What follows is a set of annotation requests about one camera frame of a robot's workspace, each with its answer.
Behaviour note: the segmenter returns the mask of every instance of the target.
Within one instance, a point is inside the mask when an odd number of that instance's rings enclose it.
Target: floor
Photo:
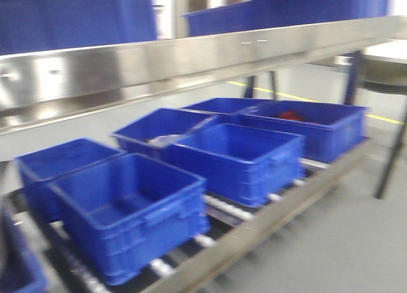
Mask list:
[[[278,74],[279,90],[285,94],[285,99],[341,101],[345,75],[334,69],[298,65],[281,69]],[[33,129],[28,143],[24,133],[15,133],[4,140],[12,141],[13,147],[3,158],[74,137],[93,137],[114,144],[108,137],[109,132],[156,107],[180,107],[215,96],[241,96],[245,81],[236,82],[96,114],[86,120],[82,118],[80,125],[74,119],[48,126],[46,132],[44,127],[39,127]],[[256,96],[269,97],[268,87],[267,75],[260,76]],[[375,145],[367,160],[346,176],[334,191],[208,283],[201,293],[407,292],[404,280],[407,231],[403,230],[407,224],[406,150],[397,162],[386,198],[380,201],[372,197],[394,131],[398,128],[396,123],[386,119],[400,120],[403,101],[399,97],[384,97],[363,90],[359,93],[358,103],[370,106],[372,114],[383,118],[368,118],[368,135]],[[18,188],[20,183],[15,169],[10,167],[7,174],[3,189]],[[49,291],[63,290],[51,281]]]

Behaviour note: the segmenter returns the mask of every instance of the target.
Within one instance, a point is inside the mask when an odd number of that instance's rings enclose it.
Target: crate handle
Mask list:
[[[180,203],[171,203],[170,205],[167,205],[145,216],[146,225],[154,226],[173,215],[181,214],[182,210],[183,206]]]

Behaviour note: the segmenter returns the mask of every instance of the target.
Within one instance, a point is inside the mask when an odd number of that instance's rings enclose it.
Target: shelf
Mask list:
[[[0,57],[0,135],[386,42],[380,17]]]

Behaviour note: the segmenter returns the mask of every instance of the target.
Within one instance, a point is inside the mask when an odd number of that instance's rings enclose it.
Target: storage rack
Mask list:
[[[19,116],[17,125],[2,122],[0,142],[15,139],[16,132],[18,137],[36,137],[31,128],[37,126],[360,50],[391,38],[401,30],[403,21],[401,17],[382,17],[0,57],[0,89],[8,95],[1,113],[3,118]],[[53,91],[48,93],[53,95],[48,100],[49,96],[41,93],[50,88]],[[38,116],[39,110],[50,107],[59,112],[47,118]],[[52,268],[62,278],[74,279],[81,292],[190,292],[326,194],[368,150],[366,140],[330,165],[304,160],[307,178],[294,182],[281,198],[270,195],[270,203],[258,210],[207,196],[214,229],[153,261],[134,281],[117,288],[106,288],[99,282],[57,226],[43,222],[35,213],[30,213],[29,219],[39,225],[47,243],[69,267],[56,264]],[[13,152],[2,151],[2,166],[12,158],[9,154]],[[25,210],[20,191],[8,198]]]

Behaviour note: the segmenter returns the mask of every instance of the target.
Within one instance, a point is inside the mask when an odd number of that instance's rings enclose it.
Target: plastic crate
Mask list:
[[[125,154],[90,139],[76,139],[65,144],[15,158],[29,206],[47,222],[60,220],[59,208],[48,184],[64,175],[95,163]]]
[[[275,118],[298,111],[307,122]],[[239,124],[302,134],[307,137],[304,157],[331,163],[364,139],[365,107],[316,102],[267,102],[248,110]]]
[[[304,137],[238,125],[216,125],[169,148],[169,162],[206,177],[208,190],[258,207],[269,193],[304,176]]]
[[[0,0],[0,55],[157,38],[151,0]]]
[[[389,0],[251,0],[186,15],[190,36],[380,17]]]
[[[0,292],[2,293],[45,293],[46,280],[40,264],[30,250],[25,237],[14,225],[7,207],[3,211],[3,227],[6,242],[7,262],[0,275]]]
[[[58,181],[64,229],[110,285],[209,229],[205,179],[139,154]]]
[[[268,100],[248,98],[213,98],[197,104],[191,104],[190,106],[183,107],[183,109],[203,111],[220,115],[233,115],[244,111],[248,107],[256,106],[266,101]]]
[[[190,36],[249,31],[254,29],[252,23],[254,16],[251,2],[200,10],[185,15],[188,19]]]
[[[214,125],[216,118],[178,109],[158,109],[111,134],[119,146],[131,153],[143,153],[159,160],[165,148],[184,134]]]

